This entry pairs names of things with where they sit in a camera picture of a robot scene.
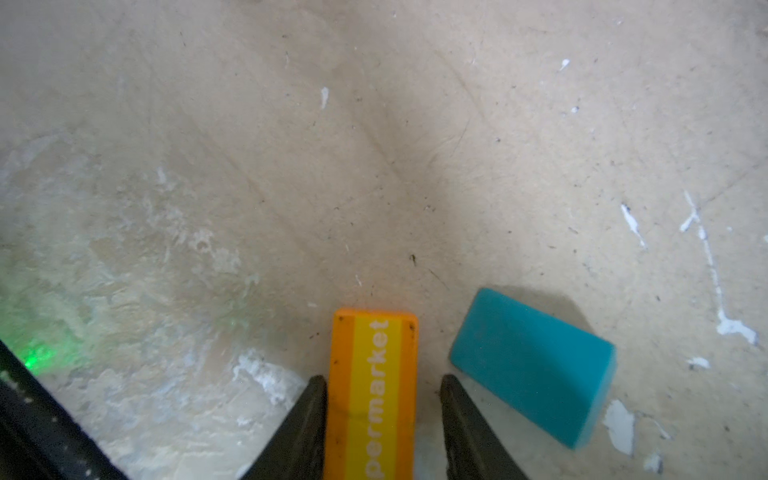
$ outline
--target orange stripe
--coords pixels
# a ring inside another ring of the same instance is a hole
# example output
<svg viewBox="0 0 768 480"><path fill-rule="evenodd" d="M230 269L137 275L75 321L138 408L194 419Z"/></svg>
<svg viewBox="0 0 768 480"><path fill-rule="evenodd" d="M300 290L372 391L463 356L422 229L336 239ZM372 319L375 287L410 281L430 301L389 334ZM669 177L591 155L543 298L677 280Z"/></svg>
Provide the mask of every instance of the orange stripe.
<svg viewBox="0 0 768 480"><path fill-rule="evenodd" d="M400 387L397 409L397 480L413 478L413 430L416 407L416 363L419 355L419 321L403 318L400 356Z"/></svg>
<svg viewBox="0 0 768 480"><path fill-rule="evenodd" d="M346 456L346 433L349 411L349 389L352 380L352 354L355 339L355 317L340 310L333 320L331 368L328 374L328 419L326 422L325 480L343 480Z"/></svg>

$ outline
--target scratched surface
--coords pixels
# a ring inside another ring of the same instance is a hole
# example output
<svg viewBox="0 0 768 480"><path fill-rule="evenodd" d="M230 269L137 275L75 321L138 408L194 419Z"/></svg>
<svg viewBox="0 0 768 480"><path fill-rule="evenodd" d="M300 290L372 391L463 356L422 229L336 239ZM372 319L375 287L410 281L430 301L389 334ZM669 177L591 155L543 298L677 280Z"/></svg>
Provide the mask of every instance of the scratched surface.
<svg viewBox="0 0 768 480"><path fill-rule="evenodd" d="M0 337L132 478L235 478L334 309L410 310L444 478L492 286L615 343L636 416L571 452L467 382L531 478L761 478L768 360L717 327L768 336L767 78L763 0L2 2Z"/></svg>

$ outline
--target teal block's side face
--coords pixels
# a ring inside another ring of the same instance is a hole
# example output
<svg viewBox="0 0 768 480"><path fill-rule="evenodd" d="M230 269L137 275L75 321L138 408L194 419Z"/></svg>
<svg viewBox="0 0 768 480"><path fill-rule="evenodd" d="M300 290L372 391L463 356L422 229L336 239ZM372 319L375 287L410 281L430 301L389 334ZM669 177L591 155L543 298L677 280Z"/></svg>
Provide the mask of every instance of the teal block's side face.
<svg viewBox="0 0 768 480"><path fill-rule="evenodd" d="M588 441L616 369L609 342L489 289L478 292L450 359L571 448Z"/></svg>

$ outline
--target orange and yellow block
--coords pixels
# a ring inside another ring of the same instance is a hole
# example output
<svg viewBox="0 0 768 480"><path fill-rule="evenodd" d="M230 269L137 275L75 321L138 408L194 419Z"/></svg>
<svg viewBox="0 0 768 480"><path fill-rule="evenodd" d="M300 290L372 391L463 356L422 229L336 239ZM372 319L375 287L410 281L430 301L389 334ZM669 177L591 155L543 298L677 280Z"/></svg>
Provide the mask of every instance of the orange and yellow block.
<svg viewBox="0 0 768 480"><path fill-rule="evenodd" d="M413 478L418 344L411 313L336 312L324 480Z"/></svg>

